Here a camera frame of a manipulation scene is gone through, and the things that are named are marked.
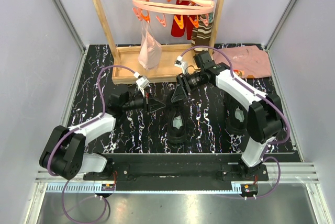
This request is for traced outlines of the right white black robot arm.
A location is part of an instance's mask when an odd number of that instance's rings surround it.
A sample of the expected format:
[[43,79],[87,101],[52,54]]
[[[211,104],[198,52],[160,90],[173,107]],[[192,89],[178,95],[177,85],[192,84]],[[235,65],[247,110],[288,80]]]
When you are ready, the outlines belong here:
[[250,180],[264,161],[268,146],[278,144],[276,135],[283,128],[289,128],[281,99],[276,94],[267,94],[254,88],[238,77],[231,63],[215,63],[208,51],[196,54],[194,60],[199,69],[192,74],[183,72],[177,75],[177,86],[171,102],[186,99],[194,89],[205,84],[212,84],[236,100],[247,112],[244,120],[249,136],[237,168],[238,175],[243,180]]

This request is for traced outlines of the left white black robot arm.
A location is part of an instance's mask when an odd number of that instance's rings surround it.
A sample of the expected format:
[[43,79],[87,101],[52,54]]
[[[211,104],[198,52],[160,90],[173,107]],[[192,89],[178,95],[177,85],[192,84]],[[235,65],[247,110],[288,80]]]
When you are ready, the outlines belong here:
[[90,172],[101,180],[107,180],[113,174],[110,161],[102,154],[85,152],[85,146],[121,125],[128,111],[141,109],[149,114],[164,107],[164,102],[148,92],[111,94],[105,111],[91,120],[70,128],[55,127],[40,156],[39,165],[50,175],[66,180]]

